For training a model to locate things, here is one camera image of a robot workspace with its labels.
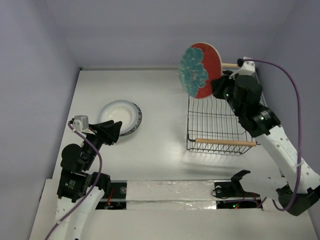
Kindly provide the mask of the blue floral plate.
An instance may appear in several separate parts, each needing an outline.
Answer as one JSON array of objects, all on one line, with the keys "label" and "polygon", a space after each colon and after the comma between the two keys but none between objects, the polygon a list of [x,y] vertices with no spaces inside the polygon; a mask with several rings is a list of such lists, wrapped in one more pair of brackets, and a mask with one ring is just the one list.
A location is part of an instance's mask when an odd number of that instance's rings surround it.
[{"label": "blue floral plate", "polygon": [[140,107],[138,105],[136,105],[135,103],[131,102],[135,108],[136,108],[136,112],[137,112],[137,120],[135,121],[135,124],[134,126],[130,129],[130,130],[127,130],[125,131],[124,133],[120,133],[119,136],[120,137],[124,137],[124,136],[127,136],[127,135],[130,135],[132,134],[133,132],[135,132],[139,126],[141,125],[142,123],[142,119],[143,119],[143,114],[142,114],[142,111],[140,109]]}]

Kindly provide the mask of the white blue-rimmed bowl plate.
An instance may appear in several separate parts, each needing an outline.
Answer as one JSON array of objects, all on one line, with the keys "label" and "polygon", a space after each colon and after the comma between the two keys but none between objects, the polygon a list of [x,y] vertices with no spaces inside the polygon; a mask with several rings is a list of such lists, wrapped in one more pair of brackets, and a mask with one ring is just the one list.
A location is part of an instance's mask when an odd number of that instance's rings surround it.
[{"label": "white blue-rimmed bowl plate", "polygon": [[132,102],[127,100],[115,100],[103,107],[98,116],[98,123],[113,120],[122,121],[120,134],[130,130],[138,118],[137,109]]}]

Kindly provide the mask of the red teal flower plate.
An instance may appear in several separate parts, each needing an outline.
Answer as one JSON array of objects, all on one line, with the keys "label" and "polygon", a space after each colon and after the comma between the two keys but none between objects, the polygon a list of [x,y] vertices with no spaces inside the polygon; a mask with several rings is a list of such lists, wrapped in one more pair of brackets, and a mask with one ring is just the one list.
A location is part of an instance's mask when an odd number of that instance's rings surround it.
[{"label": "red teal flower plate", "polygon": [[223,74],[222,60],[210,44],[197,42],[183,54],[178,68],[182,88],[189,96],[203,99],[213,93],[211,81]]}]

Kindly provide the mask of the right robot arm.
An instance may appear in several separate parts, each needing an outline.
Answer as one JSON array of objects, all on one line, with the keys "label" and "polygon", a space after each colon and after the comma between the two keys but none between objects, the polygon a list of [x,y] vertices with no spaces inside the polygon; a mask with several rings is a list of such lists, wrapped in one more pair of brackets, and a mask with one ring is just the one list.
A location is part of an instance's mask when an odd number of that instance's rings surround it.
[{"label": "right robot arm", "polygon": [[261,104],[263,88],[250,75],[227,75],[210,83],[212,94],[225,100],[240,125],[276,163],[284,178],[254,177],[241,170],[231,178],[230,190],[235,196],[252,192],[279,202],[278,210],[299,216],[320,199],[320,176],[301,157],[287,137],[274,112]]}]

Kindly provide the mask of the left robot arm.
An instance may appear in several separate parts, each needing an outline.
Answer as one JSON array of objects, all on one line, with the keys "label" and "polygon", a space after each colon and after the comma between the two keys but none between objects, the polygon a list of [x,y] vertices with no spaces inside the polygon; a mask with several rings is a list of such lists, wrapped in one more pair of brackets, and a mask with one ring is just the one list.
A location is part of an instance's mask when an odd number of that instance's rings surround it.
[{"label": "left robot arm", "polygon": [[82,240],[100,200],[111,192],[111,177],[102,172],[100,149],[120,136],[121,121],[90,124],[86,115],[76,115],[69,129],[83,142],[69,144],[61,152],[55,224],[47,240]]}]

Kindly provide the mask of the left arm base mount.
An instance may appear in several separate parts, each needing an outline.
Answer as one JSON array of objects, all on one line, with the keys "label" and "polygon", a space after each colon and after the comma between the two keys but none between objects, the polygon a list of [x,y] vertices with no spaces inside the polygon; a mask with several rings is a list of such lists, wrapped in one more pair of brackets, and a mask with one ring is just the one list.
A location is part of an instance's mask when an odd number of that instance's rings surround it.
[{"label": "left arm base mount", "polygon": [[109,192],[105,193],[96,210],[125,210],[127,208],[127,181],[111,181]]}]

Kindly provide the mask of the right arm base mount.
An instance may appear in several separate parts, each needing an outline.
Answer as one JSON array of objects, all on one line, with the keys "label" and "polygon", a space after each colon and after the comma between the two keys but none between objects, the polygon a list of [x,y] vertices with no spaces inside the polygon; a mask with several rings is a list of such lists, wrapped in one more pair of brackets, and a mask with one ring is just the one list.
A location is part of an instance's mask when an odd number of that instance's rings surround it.
[{"label": "right arm base mount", "polygon": [[241,170],[230,180],[214,182],[211,196],[217,199],[217,209],[262,209],[263,200],[259,194],[245,191],[240,180],[249,170]]}]

